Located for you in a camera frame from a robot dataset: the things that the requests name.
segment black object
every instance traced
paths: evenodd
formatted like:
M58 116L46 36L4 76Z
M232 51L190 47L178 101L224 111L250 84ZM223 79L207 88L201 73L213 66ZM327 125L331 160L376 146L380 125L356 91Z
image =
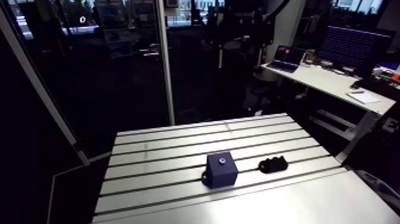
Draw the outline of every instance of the black object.
M359 84L356 82L353 83L353 85L350 86L351 89L358 89L360 86Z
M283 156L274 157L272 159L262 160L258 164L258 169L263 173L273 173L283 171L288 168L288 163Z
M209 188L234 185L238 168L229 152L207 155L207 168L201 181Z
M366 32L328 26L317 55L339 67L354 67L356 74L369 77L378 60L389 49L393 37L393 32L388 30Z

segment screw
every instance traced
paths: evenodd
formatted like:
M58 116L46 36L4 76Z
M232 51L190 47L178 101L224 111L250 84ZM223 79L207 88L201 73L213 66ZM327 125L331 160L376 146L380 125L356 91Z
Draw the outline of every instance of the screw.
M223 165L223 164L226 163L226 159L225 159L225 158L220 158L220 159L218 160L218 162L219 162L221 165Z

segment table leg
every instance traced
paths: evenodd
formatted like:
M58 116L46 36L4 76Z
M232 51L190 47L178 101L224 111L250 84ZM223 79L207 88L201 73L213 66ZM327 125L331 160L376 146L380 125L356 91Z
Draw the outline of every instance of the table leg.
M375 112L372 111L366 112L364 117L361 119L361 121L357 124L355 128L355 135L353 139L350 141L347 147L335 157L335 159L338 162L343 163L347 159L347 157L354 149L356 144L361 140L361 138L372 130L372 127L375 125L375 122L377 121L378 118L379 115L376 114Z

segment glass wall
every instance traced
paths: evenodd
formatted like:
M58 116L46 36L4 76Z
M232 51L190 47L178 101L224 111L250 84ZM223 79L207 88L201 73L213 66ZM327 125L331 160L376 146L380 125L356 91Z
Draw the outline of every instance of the glass wall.
M89 157L110 151L117 132L170 124L155 3L8 5L29 58Z

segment metal table surface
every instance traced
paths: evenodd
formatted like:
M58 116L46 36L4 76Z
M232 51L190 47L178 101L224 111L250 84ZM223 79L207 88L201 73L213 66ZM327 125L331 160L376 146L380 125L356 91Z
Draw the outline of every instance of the metal table surface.
M208 153L230 150L233 186L200 181ZM259 161L289 167L263 174ZM120 132L93 222L400 223L353 172L287 114Z

